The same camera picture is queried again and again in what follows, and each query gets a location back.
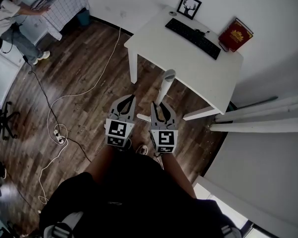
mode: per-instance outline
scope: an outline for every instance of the red book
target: red book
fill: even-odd
[[[235,52],[252,37],[253,32],[238,18],[235,18],[235,20],[218,37],[218,40],[232,52]]]

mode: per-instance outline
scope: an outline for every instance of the wooden floor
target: wooden floor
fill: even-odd
[[[44,37],[40,47],[50,50],[51,57],[40,61],[34,71],[49,101],[52,103],[63,95],[82,93],[93,87],[117,38],[118,30],[99,22],[70,31],[60,42],[50,35]],[[150,103],[155,100],[161,84],[163,71],[141,57],[138,82],[136,85],[130,82],[128,53],[124,47],[128,39],[128,35],[121,34],[115,54],[94,90],[79,97],[62,99],[53,107],[59,122],[68,127],[69,137],[81,143],[90,159],[104,145],[103,124],[112,102],[124,95],[135,94],[136,114],[149,116]],[[37,228],[38,210],[43,208],[38,200],[38,196],[43,195],[38,183],[41,169],[62,149],[48,137],[49,108],[34,75],[28,74],[29,70],[28,65],[22,67],[6,99],[13,102],[11,111],[21,113],[13,122],[18,139],[0,139],[0,161],[9,172],[1,187],[0,214],[20,226],[24,234]],[[208,129],[214,117],[192,121],[182,119],[184,114],[208,104],[177,80],[165,101],[174,109],[179,122],[175,156],[193,182],[215,154],[223,134]],[[49,130],[52,134],[55,124],[51,116]],[[140,142],[146,143],[152,155],[149,126],[137,119],[132,140],[134,147]],[[62,181],[81,173],[88,164],[78,145],[69,142],[60,158],[43,172],[42,183],[48,198]]]

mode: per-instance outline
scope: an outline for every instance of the blue bin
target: blue bin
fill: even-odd
[[[78,14],[76,14],[77,19],[80,22],[81,26],[88,26],[90,24],[90,11],[82,10]]]

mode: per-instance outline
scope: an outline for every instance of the tablecloth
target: tablecloth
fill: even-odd
[[[50,10],[41,18],[48,27],[48,32],[57,40],[61,40],[60,31],[81,9],[89,9],[88,0],[51,0]]]

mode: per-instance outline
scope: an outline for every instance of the picture frame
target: picture frame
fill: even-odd
[[[181,0],[177,12],[193,19],[201,4],[199,0]]]

